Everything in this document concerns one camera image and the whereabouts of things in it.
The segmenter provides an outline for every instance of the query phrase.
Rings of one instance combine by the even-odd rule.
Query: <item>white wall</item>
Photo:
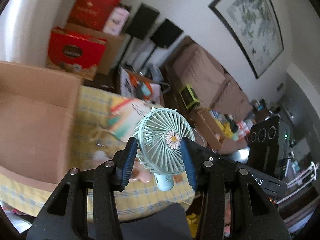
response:
[[[249,99],[264,98],[276,102],[284,93],[276,88],[285,83],[285,71],[291,63],[291,27],[285,0],[272,0],[283,35],[284,51],[271,67],[257,80],[241,49],[229,31],[208,8],[213,0],[124,0],[135,11],[141,2],[157,8],[161,16],[179,26],[185,34],[208,50],[233,76]],[[160,63],[168,51],[158,51],[152,61]]]
[[[51,28],[60,7],[75,0],[10,0],[0,15],[0,60],[45,66]]]
[[[320,18],[309,0],[286,1],[292,31],[292,62],[320,93]]]

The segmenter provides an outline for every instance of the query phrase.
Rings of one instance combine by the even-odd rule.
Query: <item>fan handle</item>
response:
[[[161,191],[169,191],[173,188],[174,182],[173,177],[171,175],[165,175],[165,174],[156,174],[155,179],[157,183],[157,187]]]

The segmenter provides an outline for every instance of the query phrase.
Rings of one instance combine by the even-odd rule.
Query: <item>framed painting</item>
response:
[[[214,0],[209,8],[228,28],[258,79],[284,50],[271,0]]]

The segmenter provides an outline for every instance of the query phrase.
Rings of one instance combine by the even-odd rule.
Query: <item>black electronic device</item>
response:
[[[150,40],[159,48],[169,48],[175,40],[183,33],[177,25],[165,19],[159,28],[150,37]]]
[[[125,33],[139,40],[144,40],[159,14],[157,9],[142,3]]]
[[[289,140],[290,126],[279,116],[252,126],[247,165],[274,178],[283,179],[288,166]]]

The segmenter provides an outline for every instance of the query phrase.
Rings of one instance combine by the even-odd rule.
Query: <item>brown cushion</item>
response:
[[[181,56],[184,49],[193,43],[195,42],[193,41],[193,39],[191,39],[190,36],[184,37],[182,41],[177,45],[177,47],[172,51],[172,53],[168,56],[160,69],[165,65],[168,65],[172,68],[174,62]]]
[[[240,90],[237,83],[232,80],[222,91],[213,110],[221,114],[231,114],[236,122],[243,120],[252,110],[247,96]]]
[[[214,67],[221,73],[224,74],[224,69],[221,66],[221,64],[219,63],[218,60],[216,60],[209,52],[207,52],[204,49],[205,54],[207,55],[208,59],[211,61],[211,63],[214,65]]]
[[[199,45],[196,43],[185,47],[180,57],[178,57],[172,65],[174,71],[179,77],[181,77],[184,74],[184,72],[188,69],[188,64],[194,57],[198,48]]]
[[[225,80],[224,75],[214,67],[199,45],[196,46],[196,51],[186,67],[187,69],[180,75],[181,83],[193,88],[200,100],[201,108],[209,108]]]

